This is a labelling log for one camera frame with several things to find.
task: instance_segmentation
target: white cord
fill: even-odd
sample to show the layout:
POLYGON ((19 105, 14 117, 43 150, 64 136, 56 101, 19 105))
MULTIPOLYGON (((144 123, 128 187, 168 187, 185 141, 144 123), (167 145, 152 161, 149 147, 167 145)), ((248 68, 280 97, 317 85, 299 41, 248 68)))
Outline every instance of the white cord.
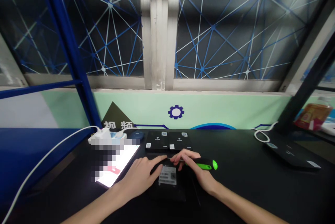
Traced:
POLYGON ((256 131, 255 134, 254 134, 254 137, 255 137, 258 141, 260 141, 260 142, 262 142, 262 143, 268 143, 268 142, 270 142, 270 138, 269 138, 268 135, 266 135, 264 132, 265 132, 265 131, 271 131, 271 130, 273 129, 273 126, 275 126, 276 123, 278 123, 278 121, 277 121, 277 122, 274 122, 274 123, 270 126, 270 128, 267 129, 267 130, 258 130, 258 129, 252 128, 252 130, 255 130, 255 131, 256 131), (265 141, 264 141, 264 140, 260 140, 260 139, 257 137, 257 133, 258 133, 258 132, 262 133, 262 134, 266 137, 266 140, 265 140, 265 141))
POLYGON ((100 128, 98 126, 88 126, 88 127, 85 127, 85 128, 82 128, 78 131, 76 131, 75 133, 72 133, 70 136, 64 138, 61 142, 59 142, 58 144, 56 144, 54 146, 54 148, 52 148, 38 163, 37 165, 31 170, 31 172, 28 174, 28 176, 26 177, 26 179, 24 180, 24 182, 22 183, 22 185, 20 186, 19 190, 17 191, 16 195, 15 195, 15 198, 12 202, 12 205, 10 206, 9 210, 8 210, 8 213, 6 215, 6 217, 4 218, 4 220, 2 221, 2 224, 5 224, 7 219, 9 218, 13 208, 14 208, 14 205, 17 201, 17 198, 19 196, 19 194, 21 193, 25 183, 27 182, 27 180, 30 178, 30 176, 32 175, 32 173, 36 170, 36 168, 43 162, 43 160, 54 150, 56 149, 61 143, 63 143, 65 140, 67 140, 68 138, 72 137, 73 135, 75 135, 76 133, 78 133, 79 131, 82 131, 82 130, 85 130, 85 129, 88 129, 88 128, 92 128, 92 127, 96 127, 98 129, 98 131, 100 131, 100 128))

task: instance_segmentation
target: black triangle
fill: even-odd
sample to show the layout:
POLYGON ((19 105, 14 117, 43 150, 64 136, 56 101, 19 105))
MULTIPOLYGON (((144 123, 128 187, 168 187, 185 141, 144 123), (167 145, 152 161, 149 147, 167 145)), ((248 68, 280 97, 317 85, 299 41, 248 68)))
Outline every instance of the black triangle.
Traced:
POLYGON ((121 129, 121 122, 131 122, 133 127, 133 122, 123 113, 122 110, 112 102, 109 109, 107 110, 104 119, 102 119, 102 126, 109 125, 109 122, 114 122, 116 129, 121 129))

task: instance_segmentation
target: black table surface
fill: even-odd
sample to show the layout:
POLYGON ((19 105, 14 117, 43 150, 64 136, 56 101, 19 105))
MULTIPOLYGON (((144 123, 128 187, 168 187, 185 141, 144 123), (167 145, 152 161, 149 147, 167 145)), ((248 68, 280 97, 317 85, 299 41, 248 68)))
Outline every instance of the black table surface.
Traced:
MULTIPOLYGON (((272 141, 287 141, 322 169, 308 172, 288 167, 254 138, 253 130, 182 131, 188 133, 194 151, 218 163, 218 170, 211 172, 213 177, 235 193, 289 223, 335 223, 333 164, 275 132, 268 133, 272 141)), ((10 222, 60 223, 106 191, 99 183, 91 181, 92 159, 96 158, 92 155, 94 150, 84 140, 76 151, 80 154, 42 193, 19 204, 10 222)), ((144 156, 145 138, 134 159, 144 156)), ((103 223, 244 223, 198 184, 196 188, 200 207, 157 202, 144 193, 111 214, 103 223)))

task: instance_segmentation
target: finger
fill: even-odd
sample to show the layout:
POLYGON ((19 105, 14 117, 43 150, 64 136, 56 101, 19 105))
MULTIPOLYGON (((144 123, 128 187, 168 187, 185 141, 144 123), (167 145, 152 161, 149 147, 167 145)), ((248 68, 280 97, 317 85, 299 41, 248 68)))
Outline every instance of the finger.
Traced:
POLYGON ((158 178, 158 176, 161 174, 162 169, 163 169, 163 164, 160 164, 156 168, 156 170, 150 175, 149 177, 150 185, 152 185, 154 181, 156 180, 156 178, 158 178))
POLYGON ((174 162, 174 159, 176 158, 177 155, 178 155, 178 153, 175 154, 172 158, 170 158, 170 161, 171 161, 171 162, 174 162))
POLYGON ((202 172, 202 169, 193 161, 193 159, 191 159, 187 155, 183 154, 183 160, 196 174, 202 172))
POLYGON ((150 160, 150 164, 152 165, 152 167, 154 167, 156 164, 158 164, 159 162, 161 162, 162 160, 166 158, 167 158, 167 155, 157 156, 154 159, 150 160))
POLYGON ((181 152, 179 152, 177 154, 177 156, 175 157, 174 159, 174 165, 177 165, 178 162, 180 161, 182 155, 185 154, 191 158, 201 158, 200 154, 197 153, 197 152, 193 152, 193 151, 190 151, 190 150, 187 150, 187 149, 182 149, 181 152))
POLYGON ((178 171, 179 171, 179 172, 180 172, 181 169, 183 168, 183 165, 184 165, 184 162, 180 162, 180 163, 179 163, 179 168, 178 168, 178 171))
POLYGON ((190 150, 187 150, 187 149, 183 149, 182 151, 182 154, 186 154, 187 156, 191 157, 191 158, 201 158, 200 154, 197 153, 197 152, 193 152, 193 151, 190 151, 190 150))

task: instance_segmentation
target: blue board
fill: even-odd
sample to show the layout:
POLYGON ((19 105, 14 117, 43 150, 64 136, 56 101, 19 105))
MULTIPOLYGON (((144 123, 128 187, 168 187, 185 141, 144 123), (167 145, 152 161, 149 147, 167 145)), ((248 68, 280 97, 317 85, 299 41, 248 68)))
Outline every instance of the blue board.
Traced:
MULTIPOLYGON (((78 129, 0 128, 0 205, 10 204, 35 165, 56 144, 78 129)), ((35 170, 24 189, 58 164, 92 129, 83 130, 57 147, 35 170)))

